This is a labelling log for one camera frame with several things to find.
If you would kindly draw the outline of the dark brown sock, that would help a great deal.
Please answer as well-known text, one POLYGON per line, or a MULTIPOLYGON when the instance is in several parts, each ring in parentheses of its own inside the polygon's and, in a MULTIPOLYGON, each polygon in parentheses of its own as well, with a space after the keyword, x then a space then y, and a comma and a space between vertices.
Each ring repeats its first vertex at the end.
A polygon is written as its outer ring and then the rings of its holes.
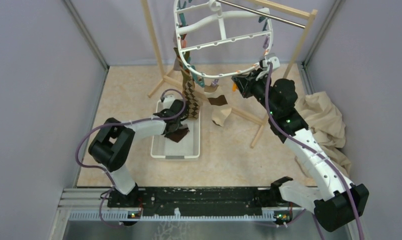
POLYGON ((174 132, 167 133, 164 135, 164 137, 175 143, 179 143, 189 132, 190 130, 188 128, 182 128, 177 129, 174 132))

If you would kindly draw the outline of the brown checkered sock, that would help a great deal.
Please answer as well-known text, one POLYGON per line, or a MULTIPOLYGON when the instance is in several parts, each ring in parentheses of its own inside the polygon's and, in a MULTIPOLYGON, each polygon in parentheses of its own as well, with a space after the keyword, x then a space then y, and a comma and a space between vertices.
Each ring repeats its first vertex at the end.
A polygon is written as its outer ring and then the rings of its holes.
POLYGON ((182 70, 182 91, 183 96, 188 105, 188 118, 198 119, 200 115, 201 105, 197 96, 195 95, 195 81, 190 75, 189 71, 182 70))

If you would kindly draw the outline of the beige brown sock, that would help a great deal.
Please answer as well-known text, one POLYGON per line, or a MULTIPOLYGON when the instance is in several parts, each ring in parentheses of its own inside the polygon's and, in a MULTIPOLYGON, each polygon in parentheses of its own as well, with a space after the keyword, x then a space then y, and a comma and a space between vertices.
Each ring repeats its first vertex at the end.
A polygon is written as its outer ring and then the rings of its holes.
POLYGON ((205 86, 204 95, 212 106, 211 120, 215 125, 223 127, 232 112, 232 107, 229 105, 221 86, 205 86))

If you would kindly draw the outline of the white round clip hanger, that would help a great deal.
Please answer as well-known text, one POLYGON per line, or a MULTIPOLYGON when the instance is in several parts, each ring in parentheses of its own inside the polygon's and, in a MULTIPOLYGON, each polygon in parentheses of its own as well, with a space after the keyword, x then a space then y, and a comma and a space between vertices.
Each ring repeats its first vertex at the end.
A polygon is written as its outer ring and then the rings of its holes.
MULTIPOLYGON (((229 5, 225 5, 223 3, 219 3, 216 0, 209 0, 206 3, 203 4, 198 4, 198 5, 192 5, 189 7, 186 7, 186 4, 188 3, 187 0, 184 2, 181 2, 179 0, 176 0, 174 2, 174 22, 175 22, 175 37, 177 40, 176 47, 178 48, 178 51, 183 54, 185 52, 191 52, 195 50, 201 50, 209 47, 217 47, 219 45, 223 44, 228 44, 228 43, 234 43, 237 41, 241 40, 247 40, 247 39, 253 39, 255 37, 261 37, 265 36, 266 37, 266 42, 265 42, 265 47, 264 47, 264 53, 263 56, 270 56, 270 50, 272 47, 273 43, 273 27, 272 27, 272 22, 271 19, 265 18, 265 26, 263 27, 262 31, 259 32, 253 32, 249 34, 243 34, 239 36, 227 36, 226 33, 226 27, 225 27, 225 20, 226 19, 243 19, 243 18, 254 18, 254 17, 263 17, 256 15, 254 13, 250 13, 235 7, 231 7, 229 5), (213 14, 193 23, 193 24, 187 24, 186 19, 185 19, 185 13, 188 13, 192 10, 198 10, 202 8, 209 8, 213 14), (199 30, 200 28, 212 24, 212 23, 217 23, 219 27, 219 34, 220 34, 220 39, 219 40, 214 40, 206 43, 200 43, 194 46, 187 46, 187 42, 185 40, 185 37, 187 34, 192 33, 196 30, 199 30)), ((267 8, 260 8, 257 9, 258 11, 261 11, 266 14, 270 14, 270 11, 267 8)), ((218 78, 224 78, 224 77, 229 77, 229 76, 235 76, 238 74, 245 74, 248 73, 257 67, 259 67, 259 61, 255 62, 252 64, 250 67, 243 69, 243 70, 236 70, 233 72, 227 72, 227 73, 218 73, 218 74, 207 74, 204 72, 199 72, 196 70, 194 65, 190 63, 191 58, 188 58, 189 61, 189 70, 191 71, 191 74, 195 76, 199 76, 202 78, 210 78, 210 79, 218 79, 218 78)))

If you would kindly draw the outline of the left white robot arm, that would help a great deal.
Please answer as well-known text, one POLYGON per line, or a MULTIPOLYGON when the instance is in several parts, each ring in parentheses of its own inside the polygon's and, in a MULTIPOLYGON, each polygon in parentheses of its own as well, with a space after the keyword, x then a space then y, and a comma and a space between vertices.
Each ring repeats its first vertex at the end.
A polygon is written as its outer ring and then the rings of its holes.
POLYGON ((181 124, 187 115, 186 103, 175 99, 168 108, 151 117, 134 122, 120 122, 111 117, 99 129, 88 153, 106 169, 113 188, 120 193, 120 202, 125 206, 133 207, 139 200, 139 193, 134 190, 137 184, 126 167, 132 143, 152 136, 180 142, 189 133, 188 127, 181 124))

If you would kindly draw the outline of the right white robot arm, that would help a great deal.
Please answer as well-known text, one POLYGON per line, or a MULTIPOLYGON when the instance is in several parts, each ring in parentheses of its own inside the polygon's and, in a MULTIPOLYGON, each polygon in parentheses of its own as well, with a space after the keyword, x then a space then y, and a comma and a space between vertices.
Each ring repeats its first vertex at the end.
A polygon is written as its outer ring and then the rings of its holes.
POLYGON ((364 239, 360 217, 369 191, 364 184, 356 185, 344 176, 317 143, 295 108, 298 95, 294 81, 280 78, 272 84, 268 74, 259 80, 245 74, 231 79, 243 98, 254 97, 266 109, 273 133, 297 156, 316 183, 316 188, 306 187, 283 177, 273 184, 272 203, 284 206, 292 202, 304 208, 328 232, 355 221, 359 238, 364 239))

